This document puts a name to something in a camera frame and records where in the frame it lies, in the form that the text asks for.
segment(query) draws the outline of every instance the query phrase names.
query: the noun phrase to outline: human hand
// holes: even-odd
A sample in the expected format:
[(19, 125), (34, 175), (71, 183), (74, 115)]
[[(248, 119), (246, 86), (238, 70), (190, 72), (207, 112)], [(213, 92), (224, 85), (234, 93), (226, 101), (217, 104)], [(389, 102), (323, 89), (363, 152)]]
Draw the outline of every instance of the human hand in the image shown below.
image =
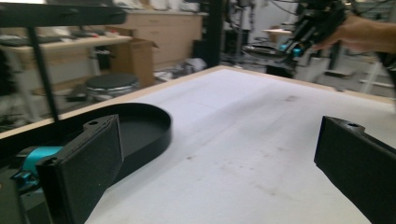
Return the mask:
[(356, 51), (393, 52), (396, 46), (396, 41), (391, 36), (393, 29), (396, 31), (393, 24), (348, 15), (331, 36), (316, 44), (313, 49), (327, 49), (341, 41), (343, 46)]

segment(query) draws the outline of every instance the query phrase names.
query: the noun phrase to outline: floor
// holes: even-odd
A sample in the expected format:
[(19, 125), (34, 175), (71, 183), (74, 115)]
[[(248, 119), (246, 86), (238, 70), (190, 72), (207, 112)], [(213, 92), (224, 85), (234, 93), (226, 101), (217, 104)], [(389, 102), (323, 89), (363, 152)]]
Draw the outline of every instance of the floor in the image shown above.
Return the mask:
[[(237, 67), (260, 73), (266, 73), (267, 65), (271, 64), (271, 62), (254, 59), (248, 56), (244, 56), (242, 59), (239, 59), (238, 62), (239, 63), (237, 64)], [(235, 66), (235, 59), (228, 55), (222, 55), (222, 61), (220, 64)], [(156, 83), (162, 83), (172, 78), (175, 78), (175, 76), (173, 76), (172, 73), (169, 73), (169, 71), (170, 70), (156, 73)], [(297, 67), (297, 72), (294, 74), (295, 79), (334, 87), (338, 91), (360, 91), (362, 87), (361, 80), (366, 79), (366, 77), (367, 74), (362, 72), (354, 73), (347, 78), (326, 76), (323, 73), (322, 67), (317, 68), (314, 65), (300, 65)], [(390, 84), (390, 80), (387, 76), (379, 76), (376, 81)], [(56, 91), (54, 93), (54, 99), (56, 101), (56, 105), (60, 114), (97, 103), (94, 100), (88, 100), (83, 102), (67, 102), (65, 100), (65, 96), (70, 91), (71, 90), (64, 90)], [(385, 96), (392, 99), (394, 98), (394, 89), (390, 87), (374, 85), (370, 93), (373, 95)], [(0, 132), (4, 132), (29, 123), (29, 120), (26, 120), (21, 114), (22, 102), (18, 95), (12, 95), (2, 98), (3, 99), (1, 99), (0, 101)], [(34, 100), (35, 104), (37, 104), (37, 107), (41, 108), (41, 110), (39, 111), (40, 116), (42, 118), (50, 118), (50, 111), (48, 110), (48, 106), (46, 104), (46, 96), (35, 95)]]

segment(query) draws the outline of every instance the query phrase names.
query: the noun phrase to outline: metal stool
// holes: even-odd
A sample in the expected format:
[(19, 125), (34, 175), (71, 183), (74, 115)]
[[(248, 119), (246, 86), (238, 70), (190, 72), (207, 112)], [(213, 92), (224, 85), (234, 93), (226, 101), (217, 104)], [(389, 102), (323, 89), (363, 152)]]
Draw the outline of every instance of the metal stool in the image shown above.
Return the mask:
[(131, 74), (108, 74), (92, 77), (85, 82), (93, 99), (104, 101), (139, 89), (138, 79)]

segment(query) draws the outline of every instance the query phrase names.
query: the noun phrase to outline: table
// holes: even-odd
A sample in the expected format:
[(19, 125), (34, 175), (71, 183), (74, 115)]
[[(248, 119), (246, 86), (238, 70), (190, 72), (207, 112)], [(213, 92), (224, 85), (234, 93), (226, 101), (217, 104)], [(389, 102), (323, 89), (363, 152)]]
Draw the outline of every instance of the table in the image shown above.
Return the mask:
[[(107, 37), (107, 36), (99, 36), (99, 37), (88, 37), (88, 38), (79, 38), (73, 41), (67, 42), (55, 42), (42, 44), (40, 48), (44, 52), (56, 52), (56, 51), (65, 51), (65, 50), (73, 50), (73, 49), (82, 49), (86, 48), (90, 51), (90, 66), (92, 69), (92, 73), (94, 75), (100, 75), (99, 64), (97, 62), (96, 55), (94, 53), (94, 47), (105, 46), (105, 45), (113, 45), (120, 44), (129, 41), (131, 37), (129, 36), (115, 36), (115, 37)], [(24, 81), (24, 69), (21, 64), (21, 60), (18, 57), (18, 54), (26, 54), (33, 53), (33, 48), (31, 47), (5, 47), (0, 46), (0, 49), (4, 51), (7, 55), (7, 58), (11, 64), (13, 74), (15, 75), (16, 82), (18, 85), (18, 90), (21, 93), (21, 97), (23, 101), (26, 103), (28, 119), (30, 121), (38, 121), (41, 118), (38, 115), (35, 104), (32, 100), (31, 93), (29, 92), (28, 86), (29, 83)]]
[(388, 99), (225, 66), (62, 118), (127, 102), (168, 111), (174, 139), (159, 158), (110, 187), (87, 224), (370, 223), (314, 164), (321, 118), (358, 123), (396, 147)]

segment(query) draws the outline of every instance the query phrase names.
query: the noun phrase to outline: teal component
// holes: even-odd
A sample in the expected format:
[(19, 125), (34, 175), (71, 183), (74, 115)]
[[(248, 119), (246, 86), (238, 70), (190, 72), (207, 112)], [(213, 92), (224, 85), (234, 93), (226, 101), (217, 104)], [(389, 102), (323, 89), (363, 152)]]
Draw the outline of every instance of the teal component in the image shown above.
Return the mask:
[(301, 49), (294, 49), (293, 50), (293, 56), (294, 57), (300, 57), (301, 53), (302, 53)]
[(38, 147), (33, 150), (29, 156), (27, 156), (25, 162), (23, 163), (22, 170), (23, 171), (30, 171), (35, 176), (38, 176), (37, 169), (35, 168), (35, 164), (43, 159), (44, 157), (48, 157), (57, 153), (61, 150), (62, 147)]
[(280, 50), (285, 50), (286, 47), (287, 47), (287, 45), (281, 45), (279, 49), (280, 49)]

